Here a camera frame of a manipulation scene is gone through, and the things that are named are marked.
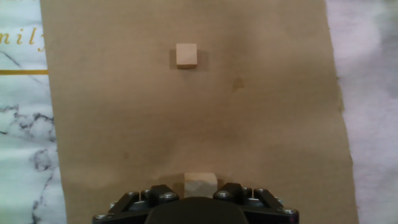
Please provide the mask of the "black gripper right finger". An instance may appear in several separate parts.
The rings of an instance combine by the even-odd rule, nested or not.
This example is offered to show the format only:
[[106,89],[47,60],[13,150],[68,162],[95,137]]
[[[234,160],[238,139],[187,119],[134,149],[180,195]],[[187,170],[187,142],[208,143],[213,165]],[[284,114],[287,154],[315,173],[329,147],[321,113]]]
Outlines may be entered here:
[[243,187],[228,182],[220,187],[213,198],[237,205],[248,223],[299,224],[299,212],[283,206],[267,189]]

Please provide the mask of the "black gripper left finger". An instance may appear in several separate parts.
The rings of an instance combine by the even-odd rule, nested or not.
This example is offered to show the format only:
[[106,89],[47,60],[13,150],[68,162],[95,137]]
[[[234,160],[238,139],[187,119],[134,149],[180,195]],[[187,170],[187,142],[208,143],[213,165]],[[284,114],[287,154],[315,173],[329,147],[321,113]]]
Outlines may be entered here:
[[164,184],[141,192],[128,192],[112,202],[106,213],[94,215],[92,224],[144,224],[153,208],[179,199],[179,195]]

